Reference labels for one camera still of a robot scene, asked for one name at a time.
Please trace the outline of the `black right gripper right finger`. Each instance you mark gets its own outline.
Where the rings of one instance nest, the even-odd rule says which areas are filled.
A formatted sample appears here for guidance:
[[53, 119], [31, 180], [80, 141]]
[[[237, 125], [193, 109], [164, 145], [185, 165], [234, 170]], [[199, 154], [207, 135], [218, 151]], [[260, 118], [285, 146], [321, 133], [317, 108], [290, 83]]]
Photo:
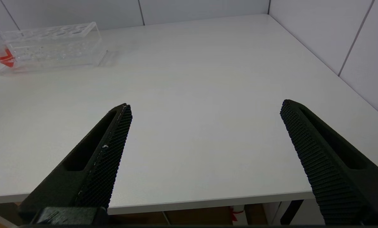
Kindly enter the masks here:
[[378, 166], [301, 103], [280, 116], [326, 225], [378, 225]]

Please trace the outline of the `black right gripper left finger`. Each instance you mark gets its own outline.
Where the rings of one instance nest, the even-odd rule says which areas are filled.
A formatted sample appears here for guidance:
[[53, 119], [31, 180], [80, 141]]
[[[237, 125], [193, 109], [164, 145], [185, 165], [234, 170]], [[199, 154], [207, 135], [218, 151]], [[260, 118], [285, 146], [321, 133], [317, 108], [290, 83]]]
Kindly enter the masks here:
[[19, 211], [108, 208], [131, 123], [130, 105], [111, 109], [28, 195]]

